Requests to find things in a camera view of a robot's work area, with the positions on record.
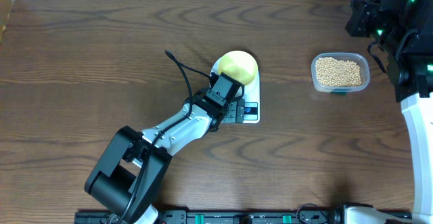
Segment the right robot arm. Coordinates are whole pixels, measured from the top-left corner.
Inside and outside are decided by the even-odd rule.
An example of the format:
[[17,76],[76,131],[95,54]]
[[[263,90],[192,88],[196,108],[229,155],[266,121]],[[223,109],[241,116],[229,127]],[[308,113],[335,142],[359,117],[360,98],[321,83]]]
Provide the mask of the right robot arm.
[[388,54],[381,71],[394,86],[411,144],[411,223],[432,222],[432,0],[350,0],[346,31]]

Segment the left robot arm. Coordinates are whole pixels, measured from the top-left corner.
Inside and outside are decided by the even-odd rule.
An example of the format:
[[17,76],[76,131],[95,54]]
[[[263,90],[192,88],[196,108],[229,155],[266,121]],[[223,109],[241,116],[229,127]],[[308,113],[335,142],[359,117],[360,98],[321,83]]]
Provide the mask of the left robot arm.
[[112,212],[118,223],[154,223],[152,207],[173,156],[188,143],[217,131],[244,85],[225,73],[189,96],[181,110],[156,125],[119,129],[85,182],[85,191]]

